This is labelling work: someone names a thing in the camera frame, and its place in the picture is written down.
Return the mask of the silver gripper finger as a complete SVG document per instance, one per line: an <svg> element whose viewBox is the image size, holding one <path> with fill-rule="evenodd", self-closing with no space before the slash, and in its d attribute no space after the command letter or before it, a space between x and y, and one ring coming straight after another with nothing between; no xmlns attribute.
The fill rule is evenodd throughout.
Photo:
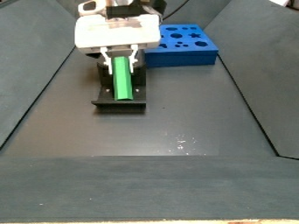
<svg viewBox="0 0 299 224"><path fill-rule="evenodd" d="M112 75L113 73L113 68L112 68L112 59L108 56L108 48L107 47L100 47L100 53L104 57L104 65L108 68L108 74Z"/></svg>
<svg viewBox="0 0 299 224"><path fill-rule="evenodd" d="M137 53L137 45L131 45L131 55L128 56L128 63L129 63L129 73L133 73L133 69L135 69L135 63L137 62L136 59L136 53Z"/></svg>

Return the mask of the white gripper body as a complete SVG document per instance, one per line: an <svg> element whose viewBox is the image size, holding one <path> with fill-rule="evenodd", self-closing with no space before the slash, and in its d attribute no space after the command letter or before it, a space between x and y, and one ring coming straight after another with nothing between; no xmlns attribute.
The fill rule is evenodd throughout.
<svg viewBox="0 0 299 224"><path fill-rule="evenodd" d="M156 48L161 38L159 24L159 16L151 14L119 20L84 16L75 25L75 45L84 54L100 53L101 47L111 46Z"/></svg>

